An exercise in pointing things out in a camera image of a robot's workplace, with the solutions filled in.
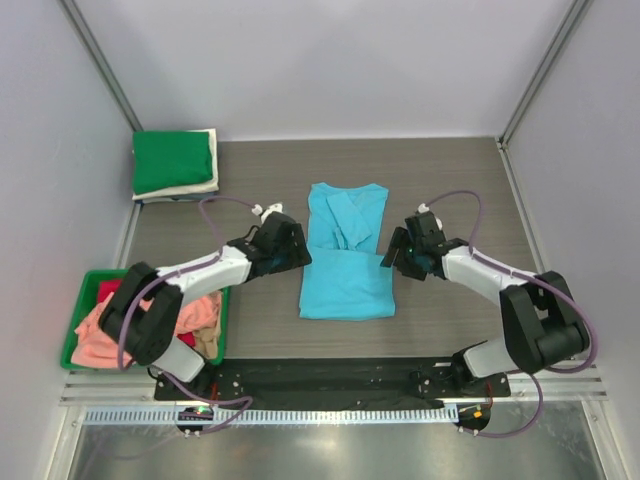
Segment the light blue t shirt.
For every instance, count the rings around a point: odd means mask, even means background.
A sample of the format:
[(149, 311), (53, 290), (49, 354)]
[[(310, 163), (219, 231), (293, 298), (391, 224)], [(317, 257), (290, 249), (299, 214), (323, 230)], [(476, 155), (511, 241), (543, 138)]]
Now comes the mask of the light blue t shirt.
[(309, 320), (366, 321), (395, 315), (393, 273), (378, 242), (389, 190), (377, 184), (311, 187), (299, 315)]

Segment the green plastic bin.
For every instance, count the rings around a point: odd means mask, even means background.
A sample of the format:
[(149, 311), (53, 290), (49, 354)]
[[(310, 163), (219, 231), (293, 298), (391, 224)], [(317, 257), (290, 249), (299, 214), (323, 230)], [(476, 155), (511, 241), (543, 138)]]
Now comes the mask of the green plastic bin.
[[(91, 270), (85, 274), (77, 296), (76, 304), (71, 316), (70, 326), (68, 328), (68, 332), (66, 334), (66, 338), (60, 355), (60, 366), (63, 369), (97, 369), (82, 367), (71, 362), (70, 357), (72, 351), (77, 345), (77, 336), (74, 330), (80, 324), (80, 322), (89, 314), (89, 312), (98, 304), (97, 294), (99, 284), (103, 281), (111, 279), (123, 279), (125, 274), (126, 272), (124, 270)], [(218, 354), (218, 357), (216, 359), (209, 360), (212, 364), (218, 364), (222, 361), (222, 359), (224, 358), (226, 343), (230, 291), (228, 289), (223, 289), (220, 292), (223, 294), (221, 311), (222, 334), (219, 340), (220, 353)]]

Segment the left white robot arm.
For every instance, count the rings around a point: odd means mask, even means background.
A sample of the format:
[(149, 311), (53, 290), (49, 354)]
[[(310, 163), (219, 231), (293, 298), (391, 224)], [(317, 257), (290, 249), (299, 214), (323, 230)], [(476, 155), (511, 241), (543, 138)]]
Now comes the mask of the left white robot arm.
[(202, 399), (214, 384), (215, 367), (176, 337), (183, 307), (209, 293), (310, 263), (301, 224), (278, 211), (266, 213), (247, 235), (212, 254), (163, 268), (134, 264), (104, 308), (99, 327), (117, 345), (119, 370), (133, 364), (153, 367), (188, 398)]

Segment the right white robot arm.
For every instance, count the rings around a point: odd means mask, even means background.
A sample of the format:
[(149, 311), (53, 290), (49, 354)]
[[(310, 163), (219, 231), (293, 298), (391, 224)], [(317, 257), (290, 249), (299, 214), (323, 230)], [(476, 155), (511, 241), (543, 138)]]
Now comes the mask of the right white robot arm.
[(448, 239), (429, 210), (394, 230), (381, 265), (419, 281), (432, 275), (462, 285), (499, 308), (502, 335), (451, 357), (451, 384), (462, 395), (476, 394), (496, 374), (535, 374), (591, 348), (587, 321), (562, 275), (523, 272)]

